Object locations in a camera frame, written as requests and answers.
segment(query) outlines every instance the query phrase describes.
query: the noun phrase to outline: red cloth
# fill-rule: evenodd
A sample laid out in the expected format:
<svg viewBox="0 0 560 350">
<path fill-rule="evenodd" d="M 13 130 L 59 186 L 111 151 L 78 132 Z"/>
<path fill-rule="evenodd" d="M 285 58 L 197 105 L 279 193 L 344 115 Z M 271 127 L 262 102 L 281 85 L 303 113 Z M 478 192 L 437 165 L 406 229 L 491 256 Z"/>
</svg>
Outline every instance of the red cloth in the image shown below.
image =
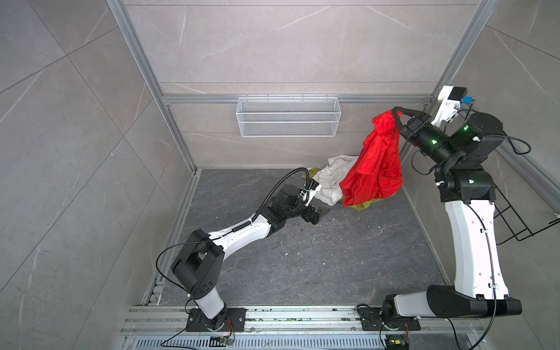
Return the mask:
<svg viewBox="0 0 560 350">
<path fill-rule="evenodd" d="M 372 122 L 375 125 L 374 132 L 363 142 L 358 161 L 340 183 L 342 194 L 346 196 L 344 206 L 390 197 L 403 184 L 399 131 L 391 111 L 378 115 Z"/>
</svg>

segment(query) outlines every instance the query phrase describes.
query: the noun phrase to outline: cable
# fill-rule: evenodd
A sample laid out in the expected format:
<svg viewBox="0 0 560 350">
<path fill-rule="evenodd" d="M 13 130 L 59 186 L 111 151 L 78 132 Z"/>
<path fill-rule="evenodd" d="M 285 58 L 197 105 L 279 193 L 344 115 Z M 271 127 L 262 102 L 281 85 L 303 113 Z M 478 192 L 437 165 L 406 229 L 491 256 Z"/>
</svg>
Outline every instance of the cable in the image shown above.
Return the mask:
<svg viewBox="0 0 560 350">
<path fill-rule="evenodd" d="M 187 304 L 189 303 L 189 301 L 191 301 L 191 300 L 192 300 L 192 298 L 189 298 L 189 299 L 186 301 L 186 303 L 185 303 L 185 312 L 187 313 L 187 315 L 190 315 L 190 314 L 189 314 L 189 313 L 187 312 L 187 310 L 186 310 L 186 305 L 187 305 Z M 183 328 L 180 332 L 178 332 L 177 334 L 175 334 L 173 337 L 171 337 L 171 338 L 169 338 L 169 339 L 167 339 L 167 340 L 164 340 L 164 341 L 160 344 L 160 346 L 161 346 L 161 347 L 164 347 L 164 348 L 180 348 L 180 349 L 198 350 L 198 349 L 196 349 L 196 348 L 191 348 L 191 347 L 186 347 L 186 346 L 176 346 L 176 345 L 166 345 L 166 344 L 165 344 L 165 343 L 167 343 L 168 341 L 172 340 L 173 338 L 177 337 L 179 334 L 181 334 L 181 333 L 184 332 L 184 331 L 186 331 L 186 326 L 185 326 L 185 328 Z"/>
<path fill-rule="evenodd" d="M 515 152 L 515 154 L 517 154 L 517 155 L 526 155 L 527 153 L 531 152 L 531 150 L 532 150 L 531 145 L 530 145 L 527 141 L 522 140 L 522 139 L 517 138 L 517 137 L 508 136 L 508 134 L 506 134 L 505 131 L 502 131 L 502 133 L 503 133 L 503 135 L 486 134 L 486 135 L 484 135 L 484 136 L 496 136 L 496 137 L 503 137 L 503 138 L 507 139 L 507 141 L 508 141 L 508 142 L 510 143 L 510 145 L 511 145 L 511 148 L 514 149 L 514 152 Z M 527 152 L 519 152 L 519 151 L 517 150 L 517 148 L 514 146 L 514 143 L 511 142 L 511 140 L 515 140 L 515 141 L 519 141 L 519 142 L 521 142 L 521 143 L 524 143 L 524 144 L 527 146 L 527 148 L 528 148 Z"/>
<path fill-rule="evenodd" d="M 406 342 L 408 339 L 408 323 L 405 323 L 404 325 L 407 327 L 407 334 L 404 336 L 404 342 Z"/>
<path fill-rule="evenodd" d="M 253 218 L 251 219 L 252 222 L 254 222 L 256 220 L 256 218 L 262 213 L 262 211 L 264 209 L 264 206 L 267 205 L 267 202 L 272 197 L 272 194 L 274 193 L 274 191 L 276 191 L 276 189 L 278 187 L 280 187 L 280 185 L 282 185 L 282 183 L 284 181 L 286 181 L 286 179 L 288 179 L 288 177 L 290 177 L 293 174 L 295 174 L 297 172 L 300 172 L 300 171 L 305 172 L 305 190 L 307 191 L 307 195 L 309 195 L 309 189 L 310 189 L 309 186 L 311 185 L 311 177 L 309 176 L 309 170 L 305 167 L 299 167 L 297 169 L 294 169 L 294 170 L 290 171 L 288 174 L 286 174 L 283 178 L 281 178 L 280 181 L 278 181 L 276 183 L 276 185 L 274 185 L 274 187 L 270 190 L 270 192 L 267 194 L 267 197 L 260 204 L 259 209 L 257 209 L 257 211 L 255 212 L 255 215 L 253 215 Z"/>
<path fill-rule="evenodd" d="M 168 280 L 169 282 L 173 283 L 173 284 L 176 285 L 177 287 L 181 288 L 181 289 L 184 290 L 185 292 L 189 293 L 189 291 L 186 290 L 182 285 L 173 282 L 169 277 L 167 277 L 166 275 L 164 275 L 164 273 L 160 270 L 160 267 L 159 267 L 159 264 L 158 264 L 159 261 L 160 261 L 160 257 L 161 257 L 161 256 L 163 255 L 163 253 L 165 253 L 166 251 L 170 250 L 171 248 L 175 248 L 175 247 L 177 247 L 177 246 L 180 246 L 180 245 L 199 244 L 199 243 L 204 243 L 204 242 L 211 242 L 211 241 L 213 241 L 213 240 L 217 240 L 217 239 L 220 239 L 220 238 L 222 238 L 222 237 L 217 237 L 217 238 L 214 238 L 214 239 L 211 239 L 211 240 L 198 241 L 198 242 L 184 242 L 184 243 L 179 243 L 179 244 L 175 244 L 175 245 L 169 246 L 169 247 L 163 249 L 163 251 L 157 256 L 157 258 L 156 258 L 156 270 L 160 273 L 160 275 L 162 275 L 163 278 L 165 278 L 165 279 Z"/>
<path fill-rule="evenodd" d="M 420 175 L 429 175 L 429 174 L 437 167 L 437 165 L 432 166 L 432 167 L 430 168 L 430 171 L 427 172 L 427 173 L 425 173 L 425 174 L 424 174 L 423 172 L 420 172 L 418 169 L 416 169 L 416 168 L 414 167 L 414 156 L 416 155 L 416 153 L 418 153 L 418 152 L 420 152 L 420 151 L 421 151 L 421 150 L 416 150 L 416 152 L 414 152 L 414 153 L 412 154 L 412 157 L 410 158 L 410 166 L 412 167 L 412 169 L 414 169 L 414 170 L 415 170 L 417 173 L 419 173 Z"/>
<path fill-rule="evenodd" d="M 466 120 L 469 117 L 470 112 L 473 110 L 473 105 L 474 105 L 474 100 L 469 104 L 469 108 L 460 109 L 457 111 L 457 113 L 467 111 L 465 116 L 465 120 Z"/>
<path fill-rule="evenodd" d="M 488 323 L 488 326 L 486 327 L 486 330 L 484 331 L 484 333 L 482 333 L 482 336 L 477 340 L 476 343 L 474 343 L 470 348 L 467 349 L 467 350 L 473 350 L 475 347 L 477 347 L 478 344 L 480 344 L 482 339 L 484 339 L 484 337 L 486 337 L 486 334 L 488 334 L 488 332 L 490 331 L 490 327 L 494 323 L 494 318 L 496 317 L 496 306 L 497 306 L 498 303 L 497 303 L 497 300 L 496 300 L 496 279 L 494 277 L 494 262 L 493 262 L 493 259 L 492 259 L 492 248 L 490 246 L 490 238 L 488 238 L 488 232 L 486 231 L 486 226 L 484 225 L 484 222 L 482 221 L 480 215 L 478 215 L 478 213 L 473 209 L 473 207 L 471 207 L 467 202 L 465 202 L 463 199 L 461 199 L 458 195 L 449 191 L 448 189 L 445 189 L 445 190 L 447 192 L 451 193 L 451 195 L 453 195 L 455 198 L 457 198 L 458 200 L 463 202 L 477 216 L 478 221 L 480 221 L 480 224 L 482 225 L 482 229 L 484 230 L 484 234 L 486 235 L 486 243 L 488 244 L 488 253 L 490 254 L 490 270 L 492 272 L 492 293 L 494 295 L 494 312 L 492 313 L 492 318 L 490 318 L 490 323 Z M 457 339 L 457 333 L 455 332 L 455 326 L 453 326 L 453 322 L 451 322 L 451 320 L 449 318 L 447 320 L 449 321 L 449 323 L 451 323 L 451 327 L 453 328 L 453 334 L 455 335 L 455 343 L 457 344 L 457 347 L 459 348 L 459 350 L 463 350 L 459 346 L 459 340 Z"/>
<path fill-rule="evenodd" d="M 383 341 L 383 339 L 381 339 L 381 331 L 383 330 L 384 326 L 385 322 L 381 321 L 381 328 L 379 328 L 379 341 L 381 342 L 381 345 L 383 345 L 383 349 L 387 349 L 387 346 L 385 346 L 385 342 Z"/>
<path fill-rule="evenodd" d="M 460 109 L 460 110 L 457 111 L 457 113 L 458 113 L 458 112 L 463 112 L 463 111 L 468 111 L 467 114 L 466 114 L 466 117 L 465 117 L 465 120 L 466 120 L 466 119 L 468 118 L 468 116 L 469 116 L 470 111 L 476 112 L 476 110 L 473 109 L 473 104 L 474 104 L 474 100 L 473 100 L 473 102 L 469 105 L 469 108 L 468 108 L 468 109 Z M 503 133 L 503 135 L 492 135 L 492 134 L 489 134 L 489 135 L 485 135 L 485 136 L 497 136 L 497 137 L 506 138 L 507 141 L 510 143 L 511 148 L 513 148 L 514 153 L 517 154 L 517 155 L 526 155 L 527 153 L 531 152 L 531 145 L 530 145 L 527 141 L 524 141 L 524 140 L 522 140 L 522 139 L 520 139 L 520 138 L 516 138 L 516 137 L 509 136 L 508 134 L 506 134 L 505 131 L 502 131 L 502 133 Z M 514 146 L 514 143 L 513 143 L 511 140 L 516 140 L 516 141 L 519 141 L 519 142 L 524 143 L 525 145 L 527 145 L 527 148 L 528 148 L 527 152 L 519 152 L 519 150 Z"/>
</svg>

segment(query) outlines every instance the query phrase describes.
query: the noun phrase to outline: mounting plate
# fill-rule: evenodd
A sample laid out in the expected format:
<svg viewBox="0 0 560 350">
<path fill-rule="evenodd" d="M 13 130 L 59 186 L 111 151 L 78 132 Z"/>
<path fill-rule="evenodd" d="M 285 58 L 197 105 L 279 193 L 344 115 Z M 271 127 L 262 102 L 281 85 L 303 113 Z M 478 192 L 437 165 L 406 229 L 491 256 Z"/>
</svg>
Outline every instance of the mounting plate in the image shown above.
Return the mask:
<svg viewBox="0 0 560 350">
<path fill-rule="evenodd" d="M 383 321 L 381 320 L 380 307 L 359 307 L 358 314 L 362 317 L 362 330 L 380 330 Z M 418 320 L 410 318 L 406 322 L 408 330 L 420 330 L 420 323 Z M 389 322 L 387 325 L 391 330 L 406 330 L 407 327 L 403 321 Z"/>
<path fill-rule="evenodd" d="M 243 332 L 245 328 L 245 314 L 247 309 L 242 308 L 231 308 L 226 311 L 226 319 L 230 318 L 231 326 L 234 332 Z M 202 311 L 200 309 L 190 309 L 189 320 L 186 323 L 185 332 L 208 332 L 210 329 L 205 323 L 205 318 L 203 317 Z M 224 322 L 223 326 L 216 330 L 216 332 L 229 330 L 227 322 Z"/>
</svg>

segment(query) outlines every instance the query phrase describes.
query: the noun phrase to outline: metal grate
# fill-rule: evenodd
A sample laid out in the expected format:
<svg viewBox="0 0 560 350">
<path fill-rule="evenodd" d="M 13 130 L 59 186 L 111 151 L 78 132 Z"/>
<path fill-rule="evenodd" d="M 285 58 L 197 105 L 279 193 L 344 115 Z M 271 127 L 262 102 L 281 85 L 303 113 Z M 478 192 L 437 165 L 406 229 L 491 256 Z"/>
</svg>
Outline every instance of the metal grate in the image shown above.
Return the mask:
<svg viewBox="0 0 560 350">
<path fill-rule="evenodd" d="M 139 336 L 134 350 L 164 350 L 160 344 L 169 336 L 152 335 Z M 198 350 L 215 350 L 226 348 L 216 340 L 210 340 L 210 335 L 180 335 L 167 342 L 167 346 L 192 347 Z M 377 334 L 363 335 L 237 335 L 235 343 L 227 346 L 227 350 L 292 350 L 292 349 L 383 349 Z"/>
<path fill-rule="evenodd" d="M 334 97 L 246 97 L 236 116 L 243 137 L 334 136 L 340 105 Z"/>
</svg>

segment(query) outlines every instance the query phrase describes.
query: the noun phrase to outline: gray wall tile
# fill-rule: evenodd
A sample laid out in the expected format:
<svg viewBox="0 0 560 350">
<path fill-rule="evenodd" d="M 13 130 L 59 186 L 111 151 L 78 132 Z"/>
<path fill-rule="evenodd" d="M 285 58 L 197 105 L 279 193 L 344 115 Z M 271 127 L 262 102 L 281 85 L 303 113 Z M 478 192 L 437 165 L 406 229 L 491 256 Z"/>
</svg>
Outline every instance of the gray wall tile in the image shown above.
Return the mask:
<svg viewBox="0 0 560 350">
<path fill-rule="evenodd" d="M 74 349 L 112 348 L 122 313 L 142 302 L 174 217 L 175 210 L 156 186 L 109 273 Z"/>
<path fill-rule="evenodd" d="M 183 197 L 183 192 L 185 191 L 186 183 L 190 176 L 191 174 L 186 167 L 181 152 L 175 147 L 158 181 L 161 190 L 165 193 L 169 202 L 171 202 L 175 209 L 179 206 L 179 202 Z"/>
<path fill-rule="evenodd" d="M 2 1 L 0 33 L 0 91 L 64 56 L 26 1 Z"/>
<path fill-rule="evenodd" d="M 0 94 L 0 288 L 122 137 L 68 58 Z"/>
<path fill-rule="evenodd" d="M 29 0 L 68 54 L 116 27 L 105 0 Z"/>
<path fill-rule="evenodd" d="M 122 139 L 0 293 L 0 347 L 72 346 L 155 186 Z"/>
<path fill-rule="evenodd" d="M 175 141 L 153 100 L 125 134 L 125 138 L 157 181 L 171 157 Z"/>
<path fill-rule="evenodd" d="M 166 83 L 164 94 L 428 94 L 435 82 L 399 83 Z"/>
<path fill-rule="evenodd" d="M 124 134 L 152 99 L 119 29 L 69 55 Z"/>
<path fill-rule="evenodd" d="M 255 84 L 437 81 L 475 6 L 127 9 L 160 81 Z"/>
<path fill-rule="evenodd" d="M 422 109 L 421 104 L 340 104 L 340 122 L 337 132 L 372 132 L 372 119 L 395 106 Z M 172 105 L 173 116 L 183 132 L 238 133 L 235 116 L 236 104 L 185 104 Z"/>
<path fill-rule="evenodd" d="M 370 132 L 327 138 L 244 138 L 239 132 L 183 133 L 183 137 L 200 167 L 310 167 L 325 166 L 329 157 L 341 154 L 359 155 Z"/>
<path fill-rule="evenodd" d="M 387 0 L 124 0 L 130 5 L 387 5 Z M 473 5 L 478 0 L 393 0 L 391 5 Z"/>
<path fill-rule="evenodd" d="M 475 96 L 475 108 L 497 116 L 504 130 L 528 141 L 527 155 L 560 183 L 560 59 L 486 27 L 454 84 Z"/>
<path fill-rule="evenodd" d="M 488 25 L 560 57 L 560 3 L 555 0 L 502 0 Z"/>
</svg>

